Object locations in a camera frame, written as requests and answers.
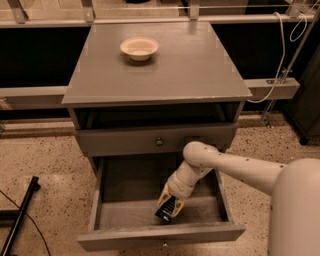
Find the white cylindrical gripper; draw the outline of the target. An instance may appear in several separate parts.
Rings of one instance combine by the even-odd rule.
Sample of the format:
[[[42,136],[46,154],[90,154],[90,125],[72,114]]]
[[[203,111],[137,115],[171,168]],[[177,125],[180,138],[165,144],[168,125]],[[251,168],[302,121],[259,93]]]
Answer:
[[[167,185],[164,186],[158,200],[158,207],[161,208],[166,203],[171,195],[178,198],[174,201],[174,208],[171,213],[172,216],[177,216],[184,206],[185,199],[189,198],[192,194],[193,187],[183,183],[174,172],[167,180]]]

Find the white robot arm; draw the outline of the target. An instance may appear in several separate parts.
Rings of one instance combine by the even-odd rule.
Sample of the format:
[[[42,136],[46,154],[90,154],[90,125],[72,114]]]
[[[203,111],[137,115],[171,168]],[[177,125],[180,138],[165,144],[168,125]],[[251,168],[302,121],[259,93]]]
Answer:
[[[221,153],[198,141],[183,149],[183,162],[168,178],[156,215],[170,222],[196,183],[210,171],[222,172],[271,197],[269,256],[320,255],[320,160],[288,164]]]

